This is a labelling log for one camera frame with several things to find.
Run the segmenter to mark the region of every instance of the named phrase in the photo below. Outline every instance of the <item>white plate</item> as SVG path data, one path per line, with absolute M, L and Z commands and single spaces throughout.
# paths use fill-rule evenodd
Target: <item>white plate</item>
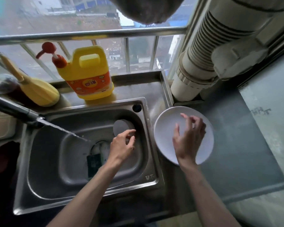
M 198 116 L 203 119 L 206 124 L 206 134 L 197 152 L 196 163 L 203 163 L 213 150 L 214 136 L 213 127 L 209 120 L 202 115 L 200 112 L 190 108 L 190 107 L 171 107 L 162 112 L 161 115 L 156 120 L 154 128 L 154 136 L 156 144 L 161 151 L 161 153 L 172 163 L 179 165 L 176 158 L 174 146 L 173 146 L 173 135 L 176 123 L 180 126 L 180 135 L 183 135 L 185 130 L 185 119 L 180 115 L 180 113 L 187 114 L 188 116 Z

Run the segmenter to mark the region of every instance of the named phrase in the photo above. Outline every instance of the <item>gray countertop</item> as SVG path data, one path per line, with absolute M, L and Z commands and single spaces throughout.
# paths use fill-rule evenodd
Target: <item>gray countertop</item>
M 128 75 L 135 75 L 135 81 Z M 56 83 L 61 100 L 51 110 L 145 97 L 153 127 L 158 116 L 174 104 L 164 75 L 160 71 L 153 71 L 113 76 L 114 95 L 90 102 L 79 99 L 64 82 Z M 229 87 L 230 84 L 222 85 L 204 103 L 186 104 L 203 113 L 213 125 L 215 147 L 210 158 L 201 165 L 201 170 L 224 202 L 284 189 L 284 175 L 240 93 L 236 88 Z M 157 149 L 155 151 L 158 152 L 164 186 L 135 191 L 122 197 L 103 198 L 94 222 L 99 226 L 120 226 L 195 211 L 181 169 Z

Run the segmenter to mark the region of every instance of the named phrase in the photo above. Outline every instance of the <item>water stream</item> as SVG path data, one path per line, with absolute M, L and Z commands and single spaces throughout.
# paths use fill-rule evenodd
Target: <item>water stream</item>
M 74 134 L 74 133 L 72 133 L 72 132 L 70 132 L 70 131 L 68 131 L 68 130 L 63 129 L 62 127 L 59 127 L 59 126 L 57 126 L 57 125 L 54 125 L 54 124 L 52 124 L 52 123 L 50 123 L 50 122 L 48 122 L 48 121 L 46 121 L 46 120 L 44 120 L 44 119 L 42 119 L 42 118 L 37 118 L 37 121 L 40 122 L 40 123 L 43 123 L 43 124 L 46 125 L 46 126 L 51 126 L 51 127 L 53 127 L 53 128 L 57 128 L 57 129 L 59 129 L 59 130 L 61 130 L 61 131 L 64 131 L 64 132 L 66 132 L 66 133 L 68 133 L 68 134 L 71 134 L 71 135 L 73 135 L 73 136 L 75 136 L 75 137 L 77 137 L 77 138 L 80 138 L 80 139 L 82 139 L 82 140 L 84 140 L 84 141 L 86 141 L 86 142 L 90 142 L 90 140 L 87 140 L 87 139 L 85 139 L 85 138 L 82 138 L 82 137 L 80 137 L 80 136 L 78 136 L 78 135 L 76 135 L 76 134 Z

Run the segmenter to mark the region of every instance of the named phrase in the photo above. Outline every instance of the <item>sink basin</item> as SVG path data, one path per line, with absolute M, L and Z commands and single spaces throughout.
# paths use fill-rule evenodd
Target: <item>sink basin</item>
M 120 100 L 109 105 L 79 106 L 44 115 L 76 135 L 50 126 L 27 128 L 16 188 L 14 213 L 23 214 L 68 203 L 88 182 L 87 155 L 96 143 L 109 147 L 118 119 L 136 128 L 135 150 L 113 178 L 105 196 L 159 186 L 159 162 L 150 138 L 145 99 Z

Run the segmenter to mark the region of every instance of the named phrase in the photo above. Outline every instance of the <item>green object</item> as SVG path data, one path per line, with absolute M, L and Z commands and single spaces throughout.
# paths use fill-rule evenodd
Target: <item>green object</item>
M 87 170 L 88 179 L 91 180 L 102 166 L 101 154 L 88 155 L 87 159 Z

